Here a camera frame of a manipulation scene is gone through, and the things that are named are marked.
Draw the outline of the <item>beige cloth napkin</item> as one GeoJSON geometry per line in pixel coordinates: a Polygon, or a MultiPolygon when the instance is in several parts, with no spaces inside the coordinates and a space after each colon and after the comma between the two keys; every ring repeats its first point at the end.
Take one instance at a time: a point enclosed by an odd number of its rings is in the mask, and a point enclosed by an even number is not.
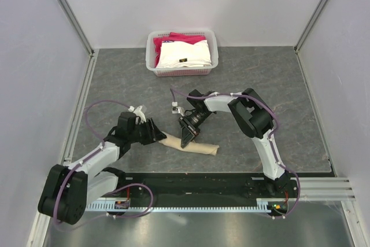
{"type": "Polygon", "coordinates": [[[181,152],[198,153],[215,156],[219,145],[190,142],[186,147],[181,147],[181,139],[165,133],[166,138],[158,141],[160,144],[181,152]]]}

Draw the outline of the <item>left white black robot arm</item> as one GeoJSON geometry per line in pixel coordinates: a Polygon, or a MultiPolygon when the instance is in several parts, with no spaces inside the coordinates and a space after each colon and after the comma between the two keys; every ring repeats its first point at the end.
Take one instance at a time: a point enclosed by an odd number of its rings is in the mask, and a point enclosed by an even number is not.
{"type": "Polygon", "coordinates": [[[120,114],[117,124],[102,142],[80,160],[54,165],[47,176],[38,212],[67,224],[76,224],[88,205],[103,196],[120,197],[129,185],[126,174],[112,163],[135,143],[143,146],[166,139],[153,119],[134,112],[120,114]]]}

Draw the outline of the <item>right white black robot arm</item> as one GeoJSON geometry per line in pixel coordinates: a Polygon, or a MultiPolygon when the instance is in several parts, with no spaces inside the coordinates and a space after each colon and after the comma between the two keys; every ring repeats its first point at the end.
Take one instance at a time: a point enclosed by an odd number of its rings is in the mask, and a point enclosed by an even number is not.
{"type": "Polygon", "coordinates": [[[251,88],[239,93],[206,94],[193,90],[187,95],[193,109],[179,118],[182,128],[180,147],[185,148],[200,133],[200,125],[213,113],[225,112],[234,117],[238,127],[250,138],[262,162],[266,193],[271,197],[280,196],[286,189],[281,177],[285,173],[273,135],[276,124],[273,112],[261,97],[251,88]]]}

